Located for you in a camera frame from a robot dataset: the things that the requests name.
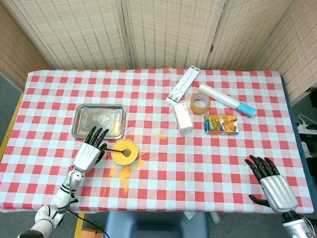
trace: yellow bowl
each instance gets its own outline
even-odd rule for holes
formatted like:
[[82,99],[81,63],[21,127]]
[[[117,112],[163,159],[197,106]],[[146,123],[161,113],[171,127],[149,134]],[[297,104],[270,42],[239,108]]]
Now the yellow bowl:
[[125,149],[129,149],[131,151],[131,154],[128,157],[125,157],[121,152],[111,151],[111,157],[113,161],[115,161],[119,165],[131,164],[133,161],[135,161],[139,153],[139,149],[136,143],[134,143],[134,141],[129,139],[122,139],[117,141],[113,145],[112,149],[121,150],[121,151]]

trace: silver robotic hand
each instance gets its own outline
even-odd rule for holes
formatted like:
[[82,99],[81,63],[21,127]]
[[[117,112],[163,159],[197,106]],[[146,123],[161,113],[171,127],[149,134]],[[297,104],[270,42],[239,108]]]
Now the silver robotic hand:
[[106,143],[102,146],[100,144],[109,129],[106,129],[99,138],[102,128],[94,134],[95,130],[94,126],[81,145],[73,161],[74,169],[68,173],[53,200],[57,209],[48,205],[42,206],[35,215],[35,225],[27,232],[20,234],[18,238],[48,238],[53,229],[63,220],[69,204],[78,201],[74,193],[84,179],[84,173],[90,171],[102,159],[107,147]]
[[258,199],[250,194],[250,199],[262,206],[271,207],[276,213],[281,213],[283,226],[290,238],[313,238],[315,232],[313,227],[308,225],[305,217],[295,212],[298,201],[289,186],[286,178],[281,175],[275,164],[269,158],[249,156],[251,160],[245,159],[253,174],[262,187],[267,198]]

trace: blue cap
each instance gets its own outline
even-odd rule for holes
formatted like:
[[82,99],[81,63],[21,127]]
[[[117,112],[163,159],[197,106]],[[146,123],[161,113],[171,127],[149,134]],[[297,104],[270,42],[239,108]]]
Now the blue cap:
[[239,111],[241,114],[244,114],[248,117],[253,117],[257,110],[254,108],[251,108],[250,106],[244,104],[244,103],[240,103],[239,106],[236,108],[237,111]]

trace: tape roll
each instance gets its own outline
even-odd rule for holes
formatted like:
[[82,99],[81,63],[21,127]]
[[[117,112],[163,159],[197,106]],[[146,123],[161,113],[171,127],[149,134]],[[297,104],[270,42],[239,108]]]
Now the tape roll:
[[[194,101],[197,101],[197,100],[203,101],[205,103],[205,106],[202,108],[196,106]],[[204,93],[193,94],[193,96],[190,100],[190,104],[189,104],[189,108],[190,108],[190,110],[193,111],[193,113],[201,115],[201,114],[207,112],[209,110],[209,107],[210,107],[210,97],[209,96],[207,96]]]

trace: tablecloth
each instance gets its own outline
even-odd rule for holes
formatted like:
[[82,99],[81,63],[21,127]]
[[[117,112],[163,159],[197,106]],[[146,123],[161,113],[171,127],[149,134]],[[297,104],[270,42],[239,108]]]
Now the tablecloth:
[[[166,102],[183,69],[41,70],[28,74],[23,102],[0,163],[0,210],[38,210],[53,205],[83,139],[71,134],[75,110],[82,103],[123,104],[123,138],[140,150],[130,167],[110,153],[76,192],[74,211],[222,211],[270,213],[254,204],[264,198],[244,159],[271,158],[285,175],[299,206],[313,212],[280,75],[277,72],[202,70],[183,101],[189,106],[200,83],[257,109],[242,116],[211,100],[209,114],[236,115],[238,135],[207,135],[203,116],[194,115],[193,131],[180,135]],[[108,141],[111,147],[115,140]]]

